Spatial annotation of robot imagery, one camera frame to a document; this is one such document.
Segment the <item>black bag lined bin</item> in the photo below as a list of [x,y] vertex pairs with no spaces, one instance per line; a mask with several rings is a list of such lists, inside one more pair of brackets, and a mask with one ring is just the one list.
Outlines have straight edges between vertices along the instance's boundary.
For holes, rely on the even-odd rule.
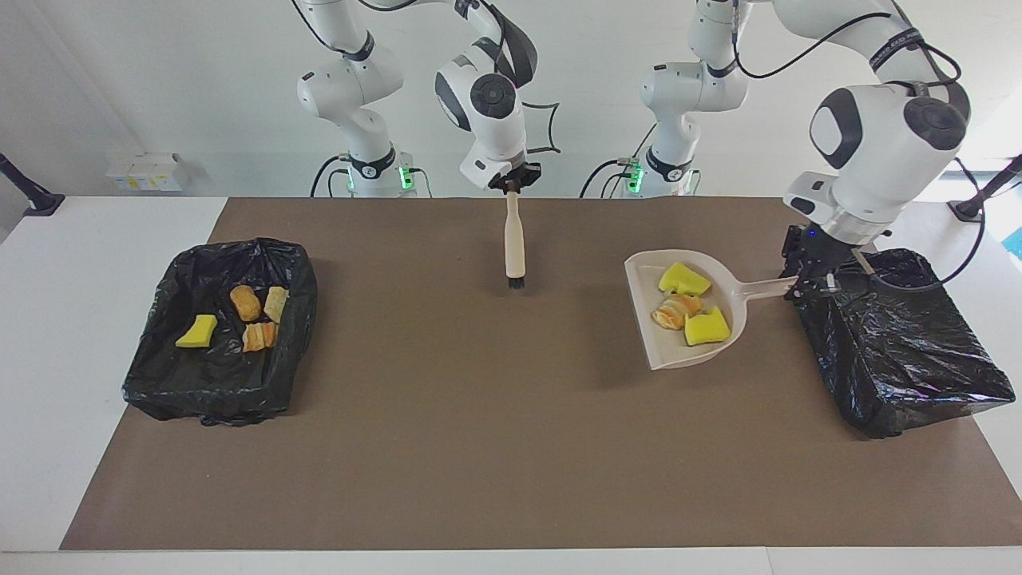
[[[291,294],[273,349],[244,353],[244,321],[229,292],[251,285],[265,301],[272,285]],[[299,365],[316,321],[318,285],[303,245],[277,239],[195,245],[172,259],[156,285],[121,395],[157,421],[198,418],[244,426],[291,406]],[[205,349],[176,348],[194,317],[218,318]]]
[[793,304],[839,414],[866,437],[1011,404],[1010,379],[945,290],[909,294],[874,284],[858,262],[839,290]]

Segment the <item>brown bread roll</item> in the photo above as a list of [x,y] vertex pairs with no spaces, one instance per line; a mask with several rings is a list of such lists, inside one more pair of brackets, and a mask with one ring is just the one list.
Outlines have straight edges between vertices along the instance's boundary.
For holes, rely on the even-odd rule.
[[236,314],[244,323],[256,323],[263,314],[262,302],[251,285],[236,285],[229,292]]

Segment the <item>yellow sponge piece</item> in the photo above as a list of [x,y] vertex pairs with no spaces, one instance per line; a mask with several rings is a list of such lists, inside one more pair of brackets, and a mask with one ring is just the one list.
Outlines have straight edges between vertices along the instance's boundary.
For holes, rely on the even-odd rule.
[[216,327],[218,327],[218,317],[212,314],[197,315],[184,334],[176,339],[175,347],[182,349],[208,348]]
[[719,306],[688,316],[685,320],[686,344],[689,347],[705,343],[723,343],[731,336],[730,324]]
[[675,292],[680,295],[701,297],[706,291],[711,290],[711,287],[712,282],[708,278],[680,262],[665,269],[658,280],[658,290],[664,294]]

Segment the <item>beige plastic dustpan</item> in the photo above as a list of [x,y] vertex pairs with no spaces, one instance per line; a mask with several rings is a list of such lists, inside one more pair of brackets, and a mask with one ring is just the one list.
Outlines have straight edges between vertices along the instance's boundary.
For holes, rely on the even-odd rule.
[[[729,338],[719,342],[690,346],[681,331],[657,327],[653,312],[667,298],[660,290],[660,278],[673,263],[683,263],[711,283],[703,301],[709,308],[718,308],[729,327]],[[795,276],[771,278],[744,283],[719,260],[690,250],[656,250],[636,252],[625,260],[628,290],[634,305],[649,367],[675,369],[708,363],[737,342],[746,328],[748,304],[753,299],[782,297],[796,284]]]

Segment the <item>orange striped croissant piece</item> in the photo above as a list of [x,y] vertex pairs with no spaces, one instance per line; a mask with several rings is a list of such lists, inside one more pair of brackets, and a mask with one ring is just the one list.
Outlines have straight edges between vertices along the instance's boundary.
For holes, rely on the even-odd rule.
[[703,299],[697,295],[672,292],[665,297],[660,305],[651,312],[651,318],[658,325],[669,331],[682,331],[686,322],[703,310]]

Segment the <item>brown table mat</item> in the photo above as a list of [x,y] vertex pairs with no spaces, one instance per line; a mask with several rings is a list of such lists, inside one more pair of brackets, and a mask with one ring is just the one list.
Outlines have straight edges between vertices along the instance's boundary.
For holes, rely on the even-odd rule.
[[870,441],[802,324],[763,299],[718,357],[650,371],[635,252],[775,278],[777,199],[233,199],[214,241],[301,244],[318,278],[291,410],[244,428],[128,408],[63,549],[1022,545],[973,419]]

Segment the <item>white power strip boxes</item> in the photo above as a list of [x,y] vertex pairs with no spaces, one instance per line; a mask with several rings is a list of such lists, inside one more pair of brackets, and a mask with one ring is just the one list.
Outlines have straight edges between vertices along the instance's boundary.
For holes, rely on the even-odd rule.
[[105,171],[118,192],[183,192],[190,175],[175,153],[121,154]]

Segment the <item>beige brush with black bristles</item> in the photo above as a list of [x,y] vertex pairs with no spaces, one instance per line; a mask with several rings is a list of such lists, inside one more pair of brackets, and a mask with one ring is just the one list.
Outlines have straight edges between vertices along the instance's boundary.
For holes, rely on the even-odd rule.
[[504,228],[505,270],[508,287],[521,290],[525,287],[525,230],[518,206],[519,193],[506,194],[506,222]]

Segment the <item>orange striped bread slice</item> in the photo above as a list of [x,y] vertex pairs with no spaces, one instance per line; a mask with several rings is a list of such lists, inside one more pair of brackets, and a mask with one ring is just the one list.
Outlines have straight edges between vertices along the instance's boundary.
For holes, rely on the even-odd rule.
[[278,330],[278,324],[273,321],[246,324],[242,332],[242,352],[253,353],[273,349],[276,346]]

